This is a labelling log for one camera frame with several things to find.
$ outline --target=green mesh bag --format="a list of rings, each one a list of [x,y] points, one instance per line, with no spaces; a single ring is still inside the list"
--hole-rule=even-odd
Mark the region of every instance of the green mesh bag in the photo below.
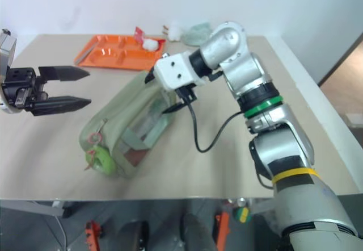
[[[83,128],[79,143],[89,168],[132,177],[171,123],[173,114],[162,111],[175,103],[175,93],[145,84],[146,75],[139,73]]]

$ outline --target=beige table surface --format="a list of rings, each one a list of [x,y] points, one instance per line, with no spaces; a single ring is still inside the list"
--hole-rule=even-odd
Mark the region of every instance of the beige table surface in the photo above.
[[[91,35],[38,36],[14,61],[12,67],[71,65]],[[309,109],[280,60],[264,37],[251,37],[250,50],[257,53],[275,86],[290,103],[315,149],[315,168],[337,194],[357,193],[336,149]],[[170,54],[186,50],[168,43]],[[0,112],[0,198],[28,200],[113,200],[186,197],[263,197],[272,191],[261,187],[248,150],[252,136],[243,116],[235,118],[208,153],[194,146],[192,121],[187,109],[159,139],[133,179],[108,178],[87,166],[78,145],[83,126],[137,72],[87,68],[90,76],[77,82],[49,82],[50,96],[74,95],[92,103],[76,112],[33,117]],[[193,105],[199,139],[206,147],[220,125],[238,105],[223,78],[197,88]]]

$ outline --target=red object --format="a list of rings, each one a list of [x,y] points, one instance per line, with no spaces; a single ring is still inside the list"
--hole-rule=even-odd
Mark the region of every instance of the red object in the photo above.
[[[165,44],[166,40],[165,40],[165,39],[158,39],[157,41],[158,41],[158,43],[159,43],[159,48],[158,48],[158,50],[159,50],[161,47],[163,47],[163,46],[164,46],[164,44]]]
[[[142,29],[140,29],[139,27],[135,28],[134,38],[141,45],[143,44],[144,35],[145,35],[145,33],[142,31]]]
[[[217,250],[224,251],[227,235],[231,232],[231,230],[228,227],[229,214],[227,212],[222,212],[222,214],[216,215],[216,221],[217,221],[217,228],[218,228],[218,234],[217,234],[217,240],[216,240]]]
[[[86,224],[86,238],[87,245],[90,251],[100,251],[100,246],[98,245],[98,238],[102,233],[102,229],[98,223],[95,221],[89,221]]]

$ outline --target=orange plastic tray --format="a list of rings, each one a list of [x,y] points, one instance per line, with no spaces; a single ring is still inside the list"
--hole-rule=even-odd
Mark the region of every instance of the orange plastic tray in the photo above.
[[[165,41],[159,42],[157,51],[148,52],[132,36],[96,35],[85,45],[74,62],[94,46],[77,65],[149,71],[161,58],[164,45]]]

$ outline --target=white tissue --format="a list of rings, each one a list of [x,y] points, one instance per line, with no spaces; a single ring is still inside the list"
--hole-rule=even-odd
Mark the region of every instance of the white tissue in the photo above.
[[[175,22],[171,23],[168,30],[168,39],[169,41],[180,41],[180,38],[183,34],[182,28]]]
[[[144,39],[142,43],[142,48],[147,51],[156,51],[159,48],[159,42],[153,39]]]

